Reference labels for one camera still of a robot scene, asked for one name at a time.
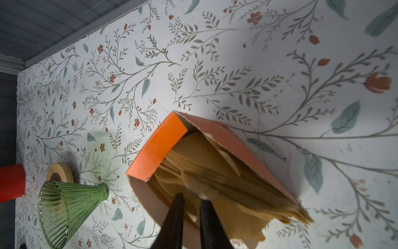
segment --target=roll of tape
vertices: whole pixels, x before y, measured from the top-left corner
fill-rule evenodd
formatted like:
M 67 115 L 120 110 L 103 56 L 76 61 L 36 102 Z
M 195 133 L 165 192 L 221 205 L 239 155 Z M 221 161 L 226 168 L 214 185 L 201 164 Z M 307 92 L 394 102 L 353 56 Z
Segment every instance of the roll of tape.
M 47 181 L 73 183 L 72 172 L 66 163 L 54 163 L 47 172 Z

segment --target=red cup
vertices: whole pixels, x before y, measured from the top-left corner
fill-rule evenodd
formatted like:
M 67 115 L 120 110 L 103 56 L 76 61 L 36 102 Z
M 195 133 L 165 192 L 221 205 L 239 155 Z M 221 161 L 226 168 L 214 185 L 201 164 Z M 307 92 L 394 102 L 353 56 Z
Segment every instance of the red cup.
M 0 167 L 0 202 L 23 196 L 25 170 L 21 164 Z

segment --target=floral pattern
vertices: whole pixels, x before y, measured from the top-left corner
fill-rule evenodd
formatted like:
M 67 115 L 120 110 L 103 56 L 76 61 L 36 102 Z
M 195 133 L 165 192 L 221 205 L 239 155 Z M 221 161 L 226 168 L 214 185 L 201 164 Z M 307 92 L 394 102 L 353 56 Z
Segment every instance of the floral pattern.
M 381 4 L 151 1 L 24 70 L 16 247 L 48 248 L 37 196 L 63 161 L 109 186 L 66 248 L 149 248 L 160 227 L 124 175 L 178 110 L 225 123 L 315 220 L 272 221 L 258 248 L 396 248 L 398 23 Z

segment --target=green glass cup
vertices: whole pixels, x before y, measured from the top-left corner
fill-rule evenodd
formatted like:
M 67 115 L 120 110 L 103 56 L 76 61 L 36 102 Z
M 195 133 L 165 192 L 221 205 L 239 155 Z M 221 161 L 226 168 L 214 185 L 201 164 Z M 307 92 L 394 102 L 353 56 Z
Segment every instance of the green glass cup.
M 47 181 L 39 194 L 39 222 L 48 245 L 61 249 L 104 200 L 108 187 Z

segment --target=table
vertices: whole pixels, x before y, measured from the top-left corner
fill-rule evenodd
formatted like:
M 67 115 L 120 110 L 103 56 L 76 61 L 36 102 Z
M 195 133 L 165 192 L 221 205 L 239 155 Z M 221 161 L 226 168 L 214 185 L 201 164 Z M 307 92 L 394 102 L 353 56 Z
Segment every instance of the table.
M 396 248 L 396 12 L 392 0 L 157 0 L 27 68 L 16 247 L 48 248 L 37 195 L 63 161 L 110 190 L 65 248 L 148 248 L 160 228 L 125 172 L 179 110 L 229 125 L 315 220 L 273 221 L 258 248 Z

